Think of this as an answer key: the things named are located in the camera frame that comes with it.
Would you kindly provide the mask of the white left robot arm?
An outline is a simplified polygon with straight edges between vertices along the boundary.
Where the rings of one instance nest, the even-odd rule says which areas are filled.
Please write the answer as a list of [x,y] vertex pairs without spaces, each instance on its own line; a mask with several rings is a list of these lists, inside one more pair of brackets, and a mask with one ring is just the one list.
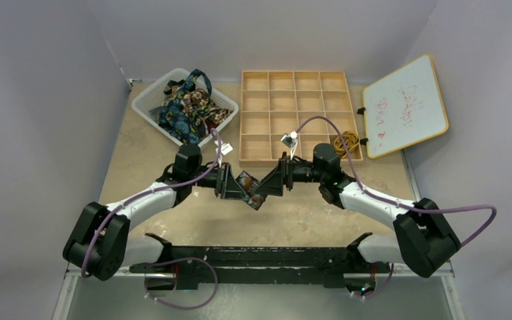
[[63,248],[64,260],[81,268],[84,277],[110,279],[126,262],[129,232],[164,210],[182,203],[194,186],[213,189],[221,199],[252,203],[257,181],[247,172],[237,177],[231,165],[214,160],[204,165],[196,145],[183,145],[162,176],[145,190],[108,205],[84,206]]

